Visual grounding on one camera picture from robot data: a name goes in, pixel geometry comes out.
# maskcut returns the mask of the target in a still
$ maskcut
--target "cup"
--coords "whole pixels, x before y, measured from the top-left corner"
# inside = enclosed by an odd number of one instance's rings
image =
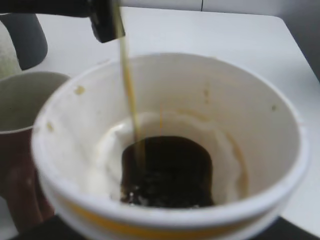
[[[18,173],[19,169],[33,169],[30,150],[31,133],[36,116],[49,96],[64,82],[68,76],[54,72],[33,72],[13,75],[0,80],[0,181]],[[36,222],[19,221],[26,211],[18,208],[30,206],[14,206],[9,201],[11,196],[19,196],[19,183],[15,185],[17,192],[6,190],[6,185],[0,185],[0,196],[6,197],[11,216],[19,231],[33,227]]]
[[[309,162],[305,125],[285,96],[250,70],[209,57],[152,54],[130,67],[142,132],[202,145],[218,205],[119,202],[121,153],[133,138],[122,68],[109,62],[57,90],[35,121],[35,164],[60,216],[94,240],[245,240],[268,227]]]

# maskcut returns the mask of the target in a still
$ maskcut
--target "white bowl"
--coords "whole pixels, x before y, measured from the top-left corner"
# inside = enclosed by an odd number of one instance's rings
[[[122,72],[110,62],[71,79],[44,105],[32,149],[61,217],[91,239],[244,240],[278,215],[306,172],[309,145],[295,108],[262,77],[217,59],[163,53],[131,59],[138,112],[213,120],[238,145],[248,196],[182,210],[132,207],[84,189],[97,143],[128,117]]]

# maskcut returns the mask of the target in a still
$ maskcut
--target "coffee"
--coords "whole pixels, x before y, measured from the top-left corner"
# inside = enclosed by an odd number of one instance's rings
[[[136,142],[122,154],[121,201],[156,208],[201,208],[214,205],[213,166],[199,144],[177,136],[143,140],[145,169],[136,159]]]

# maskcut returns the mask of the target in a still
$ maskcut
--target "stain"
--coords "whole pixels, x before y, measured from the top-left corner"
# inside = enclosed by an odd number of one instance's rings
[[[52,126],[51,122],[47,122],[46,128],[49,130],[50,133],[54,131],[54,127]]]
[[[203,90],[203,94],[204,94],[204,102],[205,104],[209,104],[209,97],[210,97],[210,84],[207,82],[205,84],[204,90]]]
[[[86,89],[83,86],[78,86],[76,90],[74,90],[74,93],[77,95],[81,95],[86,91]]]
[[[229,142],[233,146],[233,154],[235,158],[240,163],[240,166],[242,168],[242,174],[240,175],[240,178],[238,179],[238,187],[240,189],[241,198],[247,198],[249,196],[249,173],[246,166],[246,161],[244,158],[244,155],[237,144],[236,140],[231,136],[230,133],[225,132],[226,138],[229,140]]]

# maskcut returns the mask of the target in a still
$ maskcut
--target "white table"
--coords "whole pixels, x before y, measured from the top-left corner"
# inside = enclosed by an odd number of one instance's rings
[[[264,76],[295,104],[314,147],[307,177],[282,216],[320,236],[320,84],[284,22],[273,16],[130,7],[123,13],[131,56],[183,52],[228,60]],[[39,20],[49,51],[28,71],[75,76],[119,58],[117,42],[98,43],[89,19],[40,15]]]

